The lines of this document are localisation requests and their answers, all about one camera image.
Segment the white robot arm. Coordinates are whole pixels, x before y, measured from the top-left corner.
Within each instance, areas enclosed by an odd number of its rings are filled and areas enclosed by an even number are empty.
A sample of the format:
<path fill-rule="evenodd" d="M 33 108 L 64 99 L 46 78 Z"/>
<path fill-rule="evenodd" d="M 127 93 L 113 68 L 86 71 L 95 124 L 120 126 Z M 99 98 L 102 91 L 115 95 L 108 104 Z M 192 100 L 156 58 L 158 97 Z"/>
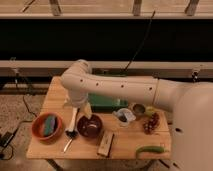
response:
<path fill-rule="evenodd" d="M 94 93 L 171 112 L 170 171 L 213 171 L 213 82 L 98 76 L 88 61 L 80 59 L 61 75 L 61 84 L 75 107 Z"/>

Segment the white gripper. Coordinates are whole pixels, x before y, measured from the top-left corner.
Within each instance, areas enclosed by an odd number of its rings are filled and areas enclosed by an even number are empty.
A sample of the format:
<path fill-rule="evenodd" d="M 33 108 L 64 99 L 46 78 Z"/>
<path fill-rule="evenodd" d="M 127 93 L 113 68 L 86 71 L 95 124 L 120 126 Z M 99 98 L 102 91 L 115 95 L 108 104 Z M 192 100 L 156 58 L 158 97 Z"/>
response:
<path fill-rule="evenodd" d="M 65 96 L 64 105 L 78 108 L 87 119 L 92 117 L 92 109 L 88 101 L 88 96 L 84 96 L 82 99 L 74 99 L 69 94 L 67 94 Z"/>

